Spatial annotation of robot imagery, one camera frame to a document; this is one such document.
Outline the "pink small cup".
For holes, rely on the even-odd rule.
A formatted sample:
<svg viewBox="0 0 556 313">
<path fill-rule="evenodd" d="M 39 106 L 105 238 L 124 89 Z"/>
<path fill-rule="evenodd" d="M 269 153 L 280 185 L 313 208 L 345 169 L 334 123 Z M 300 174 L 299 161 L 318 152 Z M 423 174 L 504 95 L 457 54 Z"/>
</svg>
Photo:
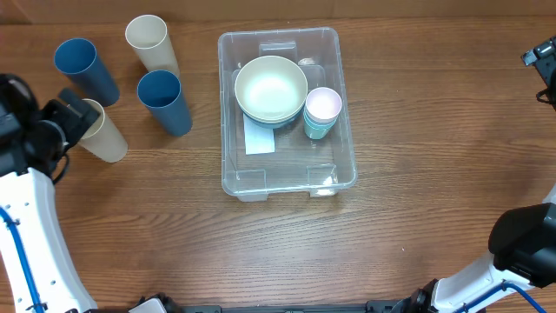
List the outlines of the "pink small cup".
<svg viewBox="0 0 556 313">
<path fill-rule="evenodd" d="M 342 106 L 341 96 L 328 87 L 311 90 L 305 102 L 308 114 L 320 122 L 330 121 L 338 117 Z"/>
</svg>

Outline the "light blue small cup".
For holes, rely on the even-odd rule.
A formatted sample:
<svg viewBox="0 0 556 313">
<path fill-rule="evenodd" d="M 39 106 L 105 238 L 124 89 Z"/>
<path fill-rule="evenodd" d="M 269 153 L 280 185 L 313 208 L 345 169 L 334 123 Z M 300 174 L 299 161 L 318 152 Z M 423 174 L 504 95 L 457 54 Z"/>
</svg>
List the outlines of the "light blue small cup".
<svg viewBox="0 0 556 313">
<path fill-rule="evenodd" d="M 305 123 L 305 127 L 309 128 L 311 130 L 315 130 L 315 131 L 325 131 L 325 130 L 330 130 L 334 124 L 336 122 L 336 119 L 327 122 L 327 123 L 321 123 L 321 122 L 317 122 L 314 119 L 310 118 L 310 117 L 304 117 L 304 123 Z"/>
</svg>

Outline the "blue bowl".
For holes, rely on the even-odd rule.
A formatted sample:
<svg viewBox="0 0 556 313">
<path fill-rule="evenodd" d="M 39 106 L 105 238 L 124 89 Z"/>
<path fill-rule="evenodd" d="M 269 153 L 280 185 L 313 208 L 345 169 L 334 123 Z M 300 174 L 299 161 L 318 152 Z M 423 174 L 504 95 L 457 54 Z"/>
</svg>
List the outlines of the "blue bowl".
<svg viewBox="0 0 556 313">
<path fill-rule="evenodd" d="M 247 111 L 247 113 L 252 117 L 260 118 L 260 119 L 264 119 L 264 120 L 275 121 L 275 120 L 282 119 L 284 117 L 286 117 L 286 118 L 290 117 L 299 108 L 296 111 L 283 110 L 283 109 L 257 109 L 257 110 L 255 110 L 255 109 L 248 110 L 247 108 L 243 108 L 243 109 L 245 109 L 245 111 Z M 279 127 L 280 126 L 279 124 L 270 124 L 269 127 L 268 126 L 265 127 L 264 125 L 261 125 L 259 123 L 255 123 L 254 120 L 251 120 L 246 115 L 245 115 L 245 118 L 248 119 L 250 122 L 253 122 L 255 125 L 260 126 L 262 128 L 265 128 L 265 129 L 279 129 L 279 128 L 285 127 L 285 126 L 290 124 L 290 123 L 282 124 L 281 127 Z"/>
</svg>

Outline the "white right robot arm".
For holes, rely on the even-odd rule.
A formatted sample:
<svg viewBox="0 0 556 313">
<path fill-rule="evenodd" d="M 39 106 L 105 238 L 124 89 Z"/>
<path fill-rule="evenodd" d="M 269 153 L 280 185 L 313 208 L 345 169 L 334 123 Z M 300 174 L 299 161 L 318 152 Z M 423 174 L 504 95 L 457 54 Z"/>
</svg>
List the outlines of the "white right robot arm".
<svg viewBox="0 0 556 313">
<path fill-rule="evenodd" d="M 543 312 L 527 292 L 554 282 L 555 190 L 551 190 L 541 204 L 505 212 L 493 226 L 483 256 L 457 274 L 416 290 L 393 311 L 483 312 L 518 293 Z"/>
</svg>

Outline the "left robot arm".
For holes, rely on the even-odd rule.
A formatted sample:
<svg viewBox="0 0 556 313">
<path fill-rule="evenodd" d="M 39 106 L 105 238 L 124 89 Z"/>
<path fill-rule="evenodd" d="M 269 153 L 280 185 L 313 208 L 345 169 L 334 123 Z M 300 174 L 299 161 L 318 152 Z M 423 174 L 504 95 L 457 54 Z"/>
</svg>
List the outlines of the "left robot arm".
<svg viewBox="0 0 556 313">
<path fill-rule="evenodd" d="M 18 312 L 97 307 L 71 261 L 56 215 L 56 184 L 100 116 L 69 89 L 40 107 L 29 85 L 1 76 L 1 257 Z"/>
</svg>

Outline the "green small cup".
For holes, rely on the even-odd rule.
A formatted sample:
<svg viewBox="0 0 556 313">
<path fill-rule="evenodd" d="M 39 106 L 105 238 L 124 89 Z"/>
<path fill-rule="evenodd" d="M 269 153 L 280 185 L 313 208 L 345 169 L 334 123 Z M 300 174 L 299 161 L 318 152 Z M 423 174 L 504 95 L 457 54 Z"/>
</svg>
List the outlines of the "green small cup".
<svg viewBox="0 0 556 313">
<path fill-rule="evenodd" d="M 309 137 L 312 140 L 320 140 L 322 138 L 324 138 L 327 133 L 329 132 L 329 130 L 325 130 L 325 131 L 315 131 L 315 130 L 311 130 L 309 128 L 305 127 L 304 124 L 304 131 L 307 137 Z"/>
</svg>

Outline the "cream tall cup front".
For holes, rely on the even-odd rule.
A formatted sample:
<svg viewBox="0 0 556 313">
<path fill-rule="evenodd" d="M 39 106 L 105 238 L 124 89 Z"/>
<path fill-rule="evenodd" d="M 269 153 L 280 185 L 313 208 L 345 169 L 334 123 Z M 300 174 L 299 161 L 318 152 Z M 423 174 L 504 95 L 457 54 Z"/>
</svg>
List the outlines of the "cream tall cup front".
<svg viewBox="0 0 556 313">
<path fill-rule="evenodd" d="M 97 111 L 99 116 L 87 129 L 80 125 L 71 135 L 80 135 L 77 142 L 104 162 L 115 163 L 122 160 L 128 151 L 128 143 L 122 133 L 99 102 L 88 98 L 84 98 L 83 101 L 92 110 Z"/>
</svg>

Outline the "grey small cup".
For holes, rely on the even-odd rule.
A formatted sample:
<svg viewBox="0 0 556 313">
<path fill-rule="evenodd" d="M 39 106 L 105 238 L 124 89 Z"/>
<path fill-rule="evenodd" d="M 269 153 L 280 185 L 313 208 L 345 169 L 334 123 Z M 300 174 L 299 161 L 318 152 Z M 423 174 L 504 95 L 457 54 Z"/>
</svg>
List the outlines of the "grey small cup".
<svg viewBox="0 0 556 313">
<path fill-rule="evenodd" d="M 331 128 L 338 120 L 338 117 L 336 117 L 330 121 L 320 122 L 312 118 L 306 110 L 304 111 L 303 116 L 305 123 L 316 129 Z"/>
</svg>

